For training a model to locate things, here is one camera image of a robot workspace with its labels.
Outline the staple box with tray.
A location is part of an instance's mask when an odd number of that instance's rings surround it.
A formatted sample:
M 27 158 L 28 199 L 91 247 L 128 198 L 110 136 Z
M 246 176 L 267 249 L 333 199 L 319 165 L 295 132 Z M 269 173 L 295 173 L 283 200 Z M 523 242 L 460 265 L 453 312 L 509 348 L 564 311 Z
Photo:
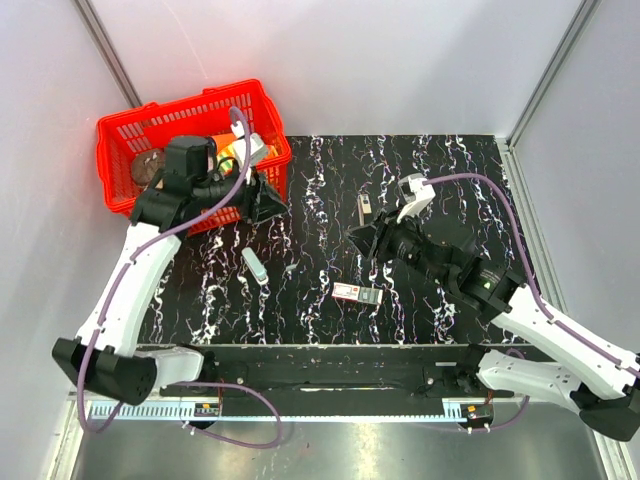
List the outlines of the staple box with tray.
M 352 301 L 367 305 L 380 305 L 383 291 L 371 287 L 335 282 L 332 297 L 338 300 Z

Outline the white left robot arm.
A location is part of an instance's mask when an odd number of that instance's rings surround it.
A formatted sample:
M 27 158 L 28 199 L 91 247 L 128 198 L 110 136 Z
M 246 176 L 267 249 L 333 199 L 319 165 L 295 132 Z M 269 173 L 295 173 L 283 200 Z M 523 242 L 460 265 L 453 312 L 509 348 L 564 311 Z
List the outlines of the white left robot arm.
M 215 369 L 192 347 L 141 353 L 137 339 L 146 309 L 188 230 L 224 207 L 246 223 L 285 213 L 286 206 L 256 166 L 269 149 L 252 133 L 216 150 L 211 137 L 177 136 L 162 150 L 138 155 L 162 161 L 138 195 L 125 243 L 99 301 L 72 339 L 59 338 L 52 358 L 78 389 L 129 405 L 152 390 L 182 384 L 195 395 L 211 392 Z

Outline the dark stapler magazine part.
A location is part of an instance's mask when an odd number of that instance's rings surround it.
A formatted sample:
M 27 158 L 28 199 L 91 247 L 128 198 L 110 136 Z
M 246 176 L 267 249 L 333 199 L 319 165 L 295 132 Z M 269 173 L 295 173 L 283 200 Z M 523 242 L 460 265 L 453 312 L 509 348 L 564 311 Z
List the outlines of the dark stapler magazine part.
M 357 199 L 359 225 L 367 224 L 372 215 L 371 203 L 367 194 L 359 194 Z

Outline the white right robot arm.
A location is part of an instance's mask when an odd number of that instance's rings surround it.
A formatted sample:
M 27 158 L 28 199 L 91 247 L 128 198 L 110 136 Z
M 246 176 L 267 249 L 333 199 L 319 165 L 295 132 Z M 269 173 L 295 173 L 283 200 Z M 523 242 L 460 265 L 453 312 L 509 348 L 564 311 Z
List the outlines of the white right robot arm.
M 460 392 L 476 396 L 488 388 L 538 398 L 621 442 L 638 432 L 638 354 L 589 331 L 540 298 L 522 275 L 478 255 L 472 231 L 440 220 L 421 226 L 393 211 L 349 229 L 347 237 L 363 256 L 401 261 L 551 359 L 535 362 L 472 346 L 454 373 Z

